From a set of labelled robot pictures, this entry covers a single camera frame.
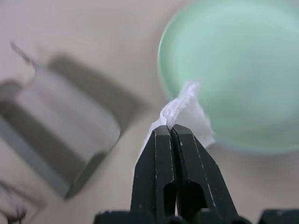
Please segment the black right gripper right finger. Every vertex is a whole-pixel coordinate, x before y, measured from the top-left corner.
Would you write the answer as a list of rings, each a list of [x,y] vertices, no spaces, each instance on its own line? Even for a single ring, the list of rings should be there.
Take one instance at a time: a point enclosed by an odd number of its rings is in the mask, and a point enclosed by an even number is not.
[[[178,212],[183,218],[195,218],[201,209],[209,209],[220,218],[237,215],[231,195],[218,165],[187,127],[171,130],[178,182]]]

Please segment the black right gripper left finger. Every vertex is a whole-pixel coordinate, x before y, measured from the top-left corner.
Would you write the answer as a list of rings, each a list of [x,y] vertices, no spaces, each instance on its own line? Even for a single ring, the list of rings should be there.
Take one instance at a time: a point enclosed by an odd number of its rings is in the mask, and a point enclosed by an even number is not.
[[[151,132],[135,166],[131,209],[147,210],[154,217],[175,214],[177,189],[171,146],[166,126]]]

